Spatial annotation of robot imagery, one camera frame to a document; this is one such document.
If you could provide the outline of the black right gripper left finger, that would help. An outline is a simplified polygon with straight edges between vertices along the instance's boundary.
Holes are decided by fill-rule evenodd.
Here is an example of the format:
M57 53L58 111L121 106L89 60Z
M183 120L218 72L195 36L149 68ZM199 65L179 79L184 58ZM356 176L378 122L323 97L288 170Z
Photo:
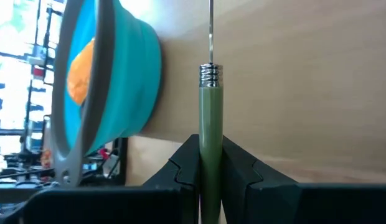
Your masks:
M197 224L199 161L193 134L141 186L0 189L0 224Z

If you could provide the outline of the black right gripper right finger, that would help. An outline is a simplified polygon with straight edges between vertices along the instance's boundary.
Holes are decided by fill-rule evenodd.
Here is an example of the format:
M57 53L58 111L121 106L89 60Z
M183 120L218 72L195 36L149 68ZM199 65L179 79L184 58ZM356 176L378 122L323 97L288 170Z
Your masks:
M386 224L386 184L300 183L223 139L228 224Z

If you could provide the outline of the knife with green handle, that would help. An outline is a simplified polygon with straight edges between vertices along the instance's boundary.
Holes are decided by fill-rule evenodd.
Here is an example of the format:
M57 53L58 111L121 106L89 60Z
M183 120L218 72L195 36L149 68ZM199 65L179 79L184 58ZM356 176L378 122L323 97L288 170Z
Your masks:
M202 224L219 224L223 101L222 66L214 62L214 0L209 0L209 62L199 67L200 211Z

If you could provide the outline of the blue collapsible bowl grey rim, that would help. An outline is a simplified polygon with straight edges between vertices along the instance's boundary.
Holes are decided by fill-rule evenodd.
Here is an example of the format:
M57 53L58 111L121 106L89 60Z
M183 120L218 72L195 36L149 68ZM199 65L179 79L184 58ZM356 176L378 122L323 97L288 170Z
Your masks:
M88 95L67 91L72 61L93 42ZM156 104L161 47L154 29L120 0L67 0L54 63L50 146L57 182L75 187L83 158L106 143L139 133Z

